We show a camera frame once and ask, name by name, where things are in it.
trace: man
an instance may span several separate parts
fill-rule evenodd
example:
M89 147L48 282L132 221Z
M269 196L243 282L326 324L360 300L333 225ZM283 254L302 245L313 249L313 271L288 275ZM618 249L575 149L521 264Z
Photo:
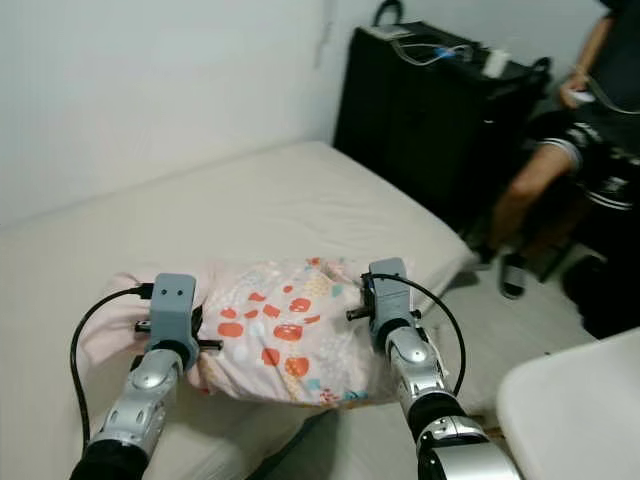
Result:
M490 264L561 176L574 175L593 202L618 210L633 206L640 170L640 0L601 1L610 11L591 31L572 75L560 88L565 110L534 121L537 150L494 208L486 243L476 249L481 266ZM575 92L591 98L581 102ZM587 211L577 205L554 228L504 257L503 295L522 296L527 260L570 233Z

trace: black sandal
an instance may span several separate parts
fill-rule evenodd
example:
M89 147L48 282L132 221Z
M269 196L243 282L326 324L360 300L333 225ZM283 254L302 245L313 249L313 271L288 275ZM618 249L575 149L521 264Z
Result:
M505 255L500 269L500 293L516 300L524 295L526 260L517 253Z

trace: mattress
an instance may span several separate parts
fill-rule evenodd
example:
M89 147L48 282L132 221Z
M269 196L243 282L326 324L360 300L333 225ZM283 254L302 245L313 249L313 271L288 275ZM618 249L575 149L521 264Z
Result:
M410 257L443 291L468 250L441 221L322 143L216 162L0 230L0 477L67 478L80 453L69 339L116 271L144 262ZM91 372L94 429L129 358ZM241 479L311 413L184 386L145 478Z

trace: tiled floor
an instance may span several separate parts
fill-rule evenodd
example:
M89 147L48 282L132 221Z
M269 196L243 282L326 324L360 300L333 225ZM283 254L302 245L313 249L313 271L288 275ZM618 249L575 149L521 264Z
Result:
M495 422L495 396L509 370L593 340L580 327L557 277L544 285L529 278L525 297L514 302L498 293L497 270L494 265L479 274L479 283L452 290L445 298L459 319L468 350L461 402L489 424ZM434 310L423 321L431 327L446 368L457 372L452 329ZM415 446L399 406L385 405L326 415L268 480L409 480L417 478L415 462Z

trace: hand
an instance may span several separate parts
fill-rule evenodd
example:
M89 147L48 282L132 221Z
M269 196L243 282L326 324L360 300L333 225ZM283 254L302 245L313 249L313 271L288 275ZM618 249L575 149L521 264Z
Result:
M558 97L560 103L572 110L578 108L578 102L571 96L571 92L583 92L587 89L587 76L582 73L574 73L560 86Z

